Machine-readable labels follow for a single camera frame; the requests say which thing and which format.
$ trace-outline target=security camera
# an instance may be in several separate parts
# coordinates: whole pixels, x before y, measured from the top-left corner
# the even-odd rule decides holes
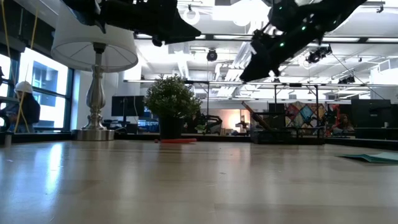
[[[217,52],[215,49],[210,49],[207,53],[207,61],[214,62],[215,60],[217,60]]]

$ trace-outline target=silver lamp base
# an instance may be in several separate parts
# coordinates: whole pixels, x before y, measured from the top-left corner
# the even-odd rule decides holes
[[[79,129],[72,130],[72,139],[75,141],[113,141],[113,130]]]

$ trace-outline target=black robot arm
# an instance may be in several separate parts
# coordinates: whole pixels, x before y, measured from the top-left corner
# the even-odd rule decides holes
[[[251,45],[256,54],[252,54],[251,61],[240,78],[249,82],[268,77],[270,71],[278,77],[278,68],[283,62],[315,39],[320,43],[325,32],[335,30],[365,2],[366,0],[323,0],[298,6],[294,0],[282,0],[273,5],[269,23],[283,34],[271,36],[265,34],[264,30],[255,31]]]
[[[195,40],[201,32],[187,24],[178,13],[177,0],[62,0],[76,19],[87,26],[98,26],[106,33],[106,24],[147,34],[160,47]]]

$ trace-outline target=lamp pole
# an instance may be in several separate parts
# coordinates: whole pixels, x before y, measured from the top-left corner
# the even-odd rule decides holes
[[[87,116],[88,123],[82,127],[83,130],[106,130],[102,125],[101,109],[105,106],[105,94],[102,86],[103,68],[102,54],[106,44],[93,43],[95,51],[95,65],[93,65],[93,79],[86,96],[86,105],[90,108]]]

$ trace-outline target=yellow cable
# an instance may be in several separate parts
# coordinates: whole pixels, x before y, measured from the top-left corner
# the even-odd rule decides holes
[[[33,50],[33,43],[35,41],[35,33],[36,33],[36,27],[37,27],[37,15],[39,14],[39,9],[36,7],[36,15],[35,15],[35,24],[33,25],[33,34],[32,34],[32,41],[30,42],[30,49]],[[15,124],[15,129],[14,133],[18,129],[18,124],[19,124],[19,118],[21,117],[22,112],[22,105],[24,104],[24,97],[25,96],[25,90],[22,91],[22,99],[21,103],[19,104],[19,110],[18,110],[18,116],[17,116],[17,123]],[[25,120],[25,125],[26,125],[26,130],[28,133],[30,133],[29,128],[27,126],[27,122]]]
[[[4,33],[6,35],[7,52],[8,52],[8,57],[11,59],[11,52],[10,52],[10,45],[9,45],[9,39],[8,39],[8,31],[7,31],[7,22],[6,22],[6,12],[5,12],[5,7],[4,7],[4,0],[0,0],[0,1],[1,1],[2,20],[3,20],[3,25],[4,25]],[[37,12],[38,11],[36,10],[35,26],[36,26],[36,23],[37,23]],[[12,81],[14,82],[14,86],[16,86],[16,77],[14,75],[14,71],[12,70],[12,66],[10,67],[10,71],[11,71]],[[25,116],[24,116],[24,112],[21,111],[22,102],[23,102],[23,96],[24,96],[24,92],[22,92],[22,99],[21,99],[21,102],[19,103],[19,111],[18,111],[17,123],[16,123],[16,127],[14,129],[14,133],[17,131],[17,125],[19,123],[20,115],[22,115],[22,118],[24,119],[26,130],[28,132],[30,132],[29,129],[28,129],[27,121],[26,121]]]

